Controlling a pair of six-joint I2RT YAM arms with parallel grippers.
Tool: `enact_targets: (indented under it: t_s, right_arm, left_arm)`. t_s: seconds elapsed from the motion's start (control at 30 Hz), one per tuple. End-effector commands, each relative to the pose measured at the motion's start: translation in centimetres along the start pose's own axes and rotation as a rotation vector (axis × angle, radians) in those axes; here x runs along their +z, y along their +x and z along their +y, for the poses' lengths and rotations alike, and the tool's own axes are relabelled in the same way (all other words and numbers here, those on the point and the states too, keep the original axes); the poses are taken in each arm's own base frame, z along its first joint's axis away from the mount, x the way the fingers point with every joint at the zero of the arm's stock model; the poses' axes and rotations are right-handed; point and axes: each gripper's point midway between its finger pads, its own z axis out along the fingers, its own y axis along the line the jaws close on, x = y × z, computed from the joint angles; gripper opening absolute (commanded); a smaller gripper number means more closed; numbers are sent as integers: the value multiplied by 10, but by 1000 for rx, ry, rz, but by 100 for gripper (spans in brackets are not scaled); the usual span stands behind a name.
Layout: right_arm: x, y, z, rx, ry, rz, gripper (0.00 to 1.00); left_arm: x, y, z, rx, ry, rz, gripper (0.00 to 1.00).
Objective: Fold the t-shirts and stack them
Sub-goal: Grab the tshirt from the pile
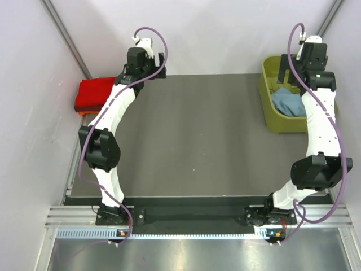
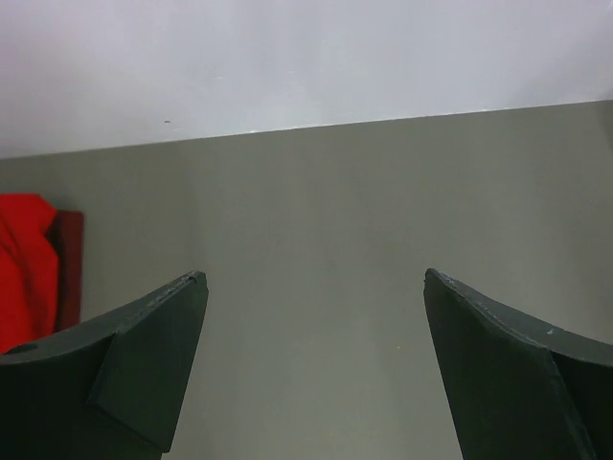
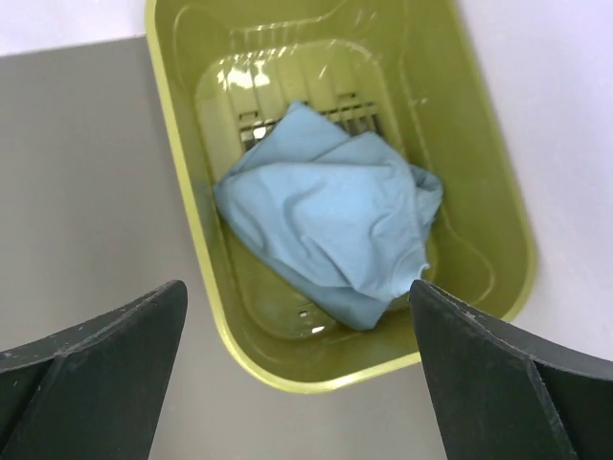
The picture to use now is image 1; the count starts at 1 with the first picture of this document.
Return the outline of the light blue t shirt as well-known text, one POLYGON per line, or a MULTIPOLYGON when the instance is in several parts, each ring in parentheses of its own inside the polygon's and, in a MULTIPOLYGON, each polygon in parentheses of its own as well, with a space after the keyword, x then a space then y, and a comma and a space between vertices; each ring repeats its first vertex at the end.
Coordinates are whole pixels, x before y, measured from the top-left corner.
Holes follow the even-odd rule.
POLYGON ((278 112, 289 117, 306 117, 301 96, 286 88, 280 88, 271 94, 274 107, 278 112))

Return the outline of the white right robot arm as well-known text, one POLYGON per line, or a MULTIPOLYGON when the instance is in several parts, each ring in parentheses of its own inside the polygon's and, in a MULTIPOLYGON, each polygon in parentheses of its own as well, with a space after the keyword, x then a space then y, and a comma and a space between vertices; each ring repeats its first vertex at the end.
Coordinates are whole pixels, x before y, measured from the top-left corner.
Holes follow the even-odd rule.
POLYGON ((338 183, 346 185, 347 174, 353 167, 346 157, 341 133, 336 125, 334 99, 336 79, 325 71, 327 45, 305 41, 296 57, 288 56, 290 75, 303 87, 308 147, 306 157, 293 163, 290 181, 266 198, 262 208, 247 208, 248 224, 261 227, 291 219, 299 214, 300 202, 306 197, 338 183))

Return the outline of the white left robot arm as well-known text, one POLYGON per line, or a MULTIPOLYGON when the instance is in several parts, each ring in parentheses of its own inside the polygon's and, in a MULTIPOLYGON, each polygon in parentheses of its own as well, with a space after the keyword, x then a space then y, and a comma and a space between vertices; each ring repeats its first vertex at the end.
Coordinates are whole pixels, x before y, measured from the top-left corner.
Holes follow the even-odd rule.
POLYGON ((102 193, 96 218, 98 225, 124 225, 132 222, 118 179, 117 165, 121 150, 115 133, 127 108, 144 88, 145 81, 166 78, 167 59, 167 52, 159 53, 159 64, 156 64, 154 57, 146 49, 130 48, 127 62, 115 78, 111 93, 99 114, 89 125, 81 126, 78 131, 81 146, 78 172, 82 173, 83 165, 87 164, 96 177, 93 184, 102 193))

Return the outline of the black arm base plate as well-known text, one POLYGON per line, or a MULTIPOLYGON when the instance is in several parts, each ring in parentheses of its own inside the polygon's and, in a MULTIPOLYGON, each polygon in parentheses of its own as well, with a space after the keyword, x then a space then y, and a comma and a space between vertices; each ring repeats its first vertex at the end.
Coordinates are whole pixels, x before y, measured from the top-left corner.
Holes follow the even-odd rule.
POLYGON ((263 207, 188 206, 188 207, 134 207, 131 208, 134 225, 155 222, 235 222, 241 226, 294 225, 293 211, 267 213, 263 207))

